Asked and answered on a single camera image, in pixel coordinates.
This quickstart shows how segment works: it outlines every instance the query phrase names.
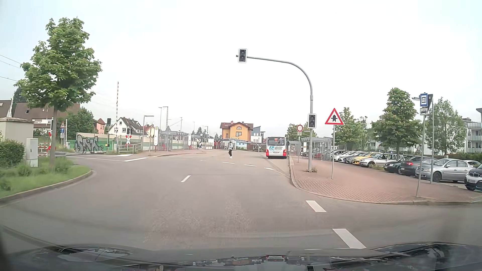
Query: bus rear window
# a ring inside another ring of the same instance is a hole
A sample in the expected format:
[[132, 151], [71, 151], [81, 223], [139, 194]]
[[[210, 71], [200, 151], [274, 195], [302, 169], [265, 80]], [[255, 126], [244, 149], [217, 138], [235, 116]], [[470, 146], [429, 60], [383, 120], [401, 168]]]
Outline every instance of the bus rear window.
[[268, 137], [268, 145], [270, 146], [283, 146], [284, 137]]

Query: graffiti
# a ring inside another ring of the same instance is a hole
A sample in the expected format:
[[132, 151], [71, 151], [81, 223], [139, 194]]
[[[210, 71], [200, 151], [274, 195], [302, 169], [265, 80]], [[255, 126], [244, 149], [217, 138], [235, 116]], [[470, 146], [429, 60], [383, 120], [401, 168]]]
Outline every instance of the graffiti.
[[99, 145], [99, 137], [95, 136], [94, 138], [87, 138], [81, 135], [77, 135], [77, 139], [75, 140], [75, 152], [80, 153], [103, 153], [104, 146]]

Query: traffic light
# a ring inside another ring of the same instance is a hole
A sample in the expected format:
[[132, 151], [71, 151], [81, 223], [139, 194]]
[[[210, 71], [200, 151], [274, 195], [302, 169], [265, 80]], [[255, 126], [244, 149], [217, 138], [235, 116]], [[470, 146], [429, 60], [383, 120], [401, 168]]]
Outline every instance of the traffic light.
[[316, 129], [316, 114], [308, 114], [308, 128]]
[[239, 63], [246, 63], [246, 58], [247, 58], [246, 52], [247, 52], [246, 49], [242, 49], [242, 48], [239, 49], [239, 52], [238, 52], [238, 62]]

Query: road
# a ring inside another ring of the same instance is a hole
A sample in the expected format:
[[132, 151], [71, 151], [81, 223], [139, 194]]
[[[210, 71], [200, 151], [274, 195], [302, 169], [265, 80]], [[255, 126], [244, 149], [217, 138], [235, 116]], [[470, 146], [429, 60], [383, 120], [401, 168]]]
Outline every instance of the road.
[[[233, 159], [226, 151], [70, 159], [95, 174], [0, 206], [1, 223], [55, 244], [153, 250], [374, 248], [417, 241], [482, 245], [482, 212], [476, 206], [323, 198], [292, 186], [287, 160], [268, 160], [263, 153], [235, 151]], [[8, 251], [30, 248], [6, 234], [3, 240]]]

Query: grass verge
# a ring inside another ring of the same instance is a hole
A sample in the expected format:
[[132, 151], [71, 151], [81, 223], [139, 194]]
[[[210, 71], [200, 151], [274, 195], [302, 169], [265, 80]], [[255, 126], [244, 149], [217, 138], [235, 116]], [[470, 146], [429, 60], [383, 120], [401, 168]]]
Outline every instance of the grass verge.
[[48, 168], [47, 159], [39, 159], [38, 168], [29, 168], [20, 165], [24, 171], [29, 171], [27, 176], [21, 176], [19, 168], [11, 168], [3, 170], [4, 176], [0, 178], [1, 183], [8, 183], [9, 190], [0, 189], [0, 198], [13, 195], [19, 192], [60, 183], [79, 177], [90, 171], [90, 168], [82, 165], [71, 165], [65, 157], [56, 159], [56, 170], [52, 171]]

